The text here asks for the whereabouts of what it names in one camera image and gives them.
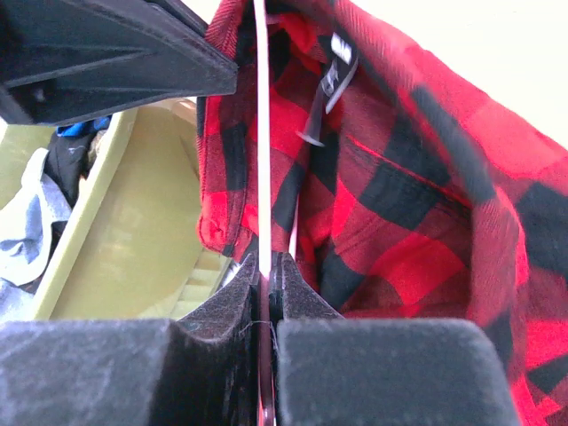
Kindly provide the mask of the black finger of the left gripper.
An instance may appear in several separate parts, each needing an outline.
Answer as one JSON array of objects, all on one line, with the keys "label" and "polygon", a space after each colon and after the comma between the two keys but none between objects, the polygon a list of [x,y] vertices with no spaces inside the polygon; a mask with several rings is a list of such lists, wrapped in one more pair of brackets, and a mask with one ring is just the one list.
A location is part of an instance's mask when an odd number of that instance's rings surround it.
[{"label": "black finger of the left gripper", "polygon": [[164,99],[233,94],[237,66],[181,1],[1,3],[1,116],[69,125]]}]

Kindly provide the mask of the red black plaid shirt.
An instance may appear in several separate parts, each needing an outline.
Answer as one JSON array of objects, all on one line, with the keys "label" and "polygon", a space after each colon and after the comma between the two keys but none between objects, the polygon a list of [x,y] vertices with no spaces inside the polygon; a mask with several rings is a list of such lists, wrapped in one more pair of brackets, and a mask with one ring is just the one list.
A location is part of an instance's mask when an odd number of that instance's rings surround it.
[{"label": "red black plaid shirt", "polygon": [[[348,1],[269,1],[272,251],[348,320],[458,319],[493,344],[520,422],[567,422],[567,152]],[[208,249],[259,254],[256,20],[206,39],[236,91],[198,101]]]}]

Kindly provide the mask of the pink wire hanger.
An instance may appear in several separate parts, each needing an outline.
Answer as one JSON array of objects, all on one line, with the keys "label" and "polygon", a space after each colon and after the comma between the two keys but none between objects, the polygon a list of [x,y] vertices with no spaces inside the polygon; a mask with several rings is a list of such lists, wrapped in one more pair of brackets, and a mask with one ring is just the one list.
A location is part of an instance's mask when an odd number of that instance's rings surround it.
[{"label": "pink wire hanger", "polygon": [[272,270],[272,191],[269,41],[265,1],[253,1],[256,20],[257,55],[257,195],[258,261],[264,280]]}]

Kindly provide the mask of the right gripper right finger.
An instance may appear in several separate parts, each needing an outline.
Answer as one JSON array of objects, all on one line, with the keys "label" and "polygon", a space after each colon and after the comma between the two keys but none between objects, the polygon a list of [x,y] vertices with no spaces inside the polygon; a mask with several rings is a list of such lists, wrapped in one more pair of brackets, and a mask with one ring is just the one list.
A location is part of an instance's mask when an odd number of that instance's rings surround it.
[{"label": "right gripper right finger", "polygon": [[345,319],[291,255],[272,269],[281,425],[517,425],[491,341],[462,319]]}]

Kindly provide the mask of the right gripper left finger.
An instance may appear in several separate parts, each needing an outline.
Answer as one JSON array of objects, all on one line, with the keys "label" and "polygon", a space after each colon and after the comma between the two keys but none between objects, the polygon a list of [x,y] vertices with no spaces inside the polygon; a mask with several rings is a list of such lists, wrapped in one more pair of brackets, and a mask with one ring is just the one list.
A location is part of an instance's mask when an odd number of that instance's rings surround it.
[{"label": "right gripper left finger", "polygon": [[253,425],[257,259],[183,319],[9,322],[4,425]]}]

